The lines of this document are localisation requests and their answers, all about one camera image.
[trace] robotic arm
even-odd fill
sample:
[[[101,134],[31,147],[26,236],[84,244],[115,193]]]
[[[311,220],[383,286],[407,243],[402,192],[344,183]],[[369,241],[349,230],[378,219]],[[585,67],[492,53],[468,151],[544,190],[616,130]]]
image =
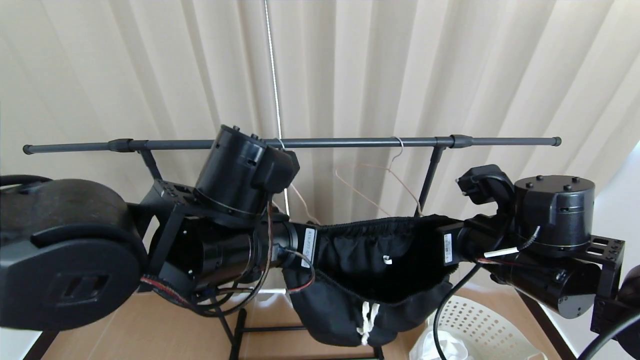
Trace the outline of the robotic arm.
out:
[[[273,194],[299,169],[295,153],[223,126],[194,187],[156,179],[139,204],[91,181],[1,177],[0,325],[72,329],[113,312],[135,291],[158,289],[203,316],[239,310],[270,268],[313,263],[304,243],[316,226],[271,210]],[[625,242],[591,234],[591,181],[538,176],[513,184],[486,165],[457,182],[475,204],[495,201],[498,210],[439,228],[444,265],[476,263],[565,318],[595,304],[591,330],[640,359],[640,266],[619,288]],[[153,217],[160,227],[147,254],[141,239]],[[247,291],[240,304],[220,310],[234,292]],[[207,299],[211,305],[200,305]]]

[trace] curtain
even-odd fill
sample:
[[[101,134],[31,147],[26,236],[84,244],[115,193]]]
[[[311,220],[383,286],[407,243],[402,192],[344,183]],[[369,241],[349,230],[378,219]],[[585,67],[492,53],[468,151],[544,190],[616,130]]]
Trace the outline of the curtain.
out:
[[[571,174],[601,190],[640,139],[638,34],[639,1],[4,1],[0,171],[82,177],[137,201],[152,182],[137,154],[22,146],[214,138],[228,124],[263,138],[563,138],[447,149],[424,213],[490,211],[454,182],[487,163],[514,181]],[[430,151],[393,165],[416,196]],[[294,184],[322,223],[384,215],[336,170],[390,214],[413,214],[393,176],[355,168],[386,167],[398,148],[296,153]],[[165,178],[193,184],[206,154],[156,158]]]

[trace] white label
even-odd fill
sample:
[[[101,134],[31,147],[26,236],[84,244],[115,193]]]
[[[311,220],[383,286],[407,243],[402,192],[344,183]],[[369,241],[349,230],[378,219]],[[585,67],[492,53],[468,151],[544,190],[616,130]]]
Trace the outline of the white label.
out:
[[[451,249],[451,234],[444,234],[444,263],[453,261],[453,250]]]
[[[314,263],[314,254],[316,253],[316,230],[307,228],[305,230],[305,246],[302,248],[302,254],[306,256],[311,263]],[[302,260],[303,268],[310,268],[309,264],[303,259]]]

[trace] white tag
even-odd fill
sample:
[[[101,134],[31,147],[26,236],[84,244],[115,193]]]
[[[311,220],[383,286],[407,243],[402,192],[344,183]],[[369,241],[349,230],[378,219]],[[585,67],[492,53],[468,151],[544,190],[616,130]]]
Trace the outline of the white tag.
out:
[[[306,256],[311,263],[314,263],[314,254],[316,253],[316,230],[310,227],[305,230],[305,246],[302,248],[302,254]],[[310,268],[309,264],[303,259],[303,268]]]
[[[444,234],[444,263],[453,261],[453,250],[451,249],[451,234]]]

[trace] barcode label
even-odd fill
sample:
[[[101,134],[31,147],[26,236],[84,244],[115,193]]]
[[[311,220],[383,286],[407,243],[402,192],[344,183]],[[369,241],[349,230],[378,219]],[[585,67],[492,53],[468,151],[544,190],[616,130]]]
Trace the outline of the barcode label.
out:
[[[444,234],[444,263],[453,261],[453,250],[451,249],[451,234]]]
[[[305,230],[305,246],[302,248],[302,254],[306,256],[311,263],[314,263],[314,254],[316,253],[316,230],[307,228]],[[303,259],[303,268],[310,268],[309,264]]]

